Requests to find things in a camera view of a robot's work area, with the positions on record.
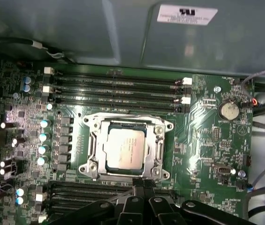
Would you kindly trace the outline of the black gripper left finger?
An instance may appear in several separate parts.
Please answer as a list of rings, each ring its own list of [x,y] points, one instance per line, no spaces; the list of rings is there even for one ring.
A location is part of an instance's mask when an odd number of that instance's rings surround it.
[[[133,195],[124,203],[98,200],[52,222],[53,225],[141,225],[144,212],[144,180],[134,179]]]

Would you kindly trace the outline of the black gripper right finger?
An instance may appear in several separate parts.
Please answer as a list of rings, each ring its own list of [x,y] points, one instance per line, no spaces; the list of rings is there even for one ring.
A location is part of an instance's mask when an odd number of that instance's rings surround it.
[[[160,225],[250,225],[250,221],[229,214],[207,204],[187,200],[180,207],[155,195],[155,182],[144,181],[144,193]]]

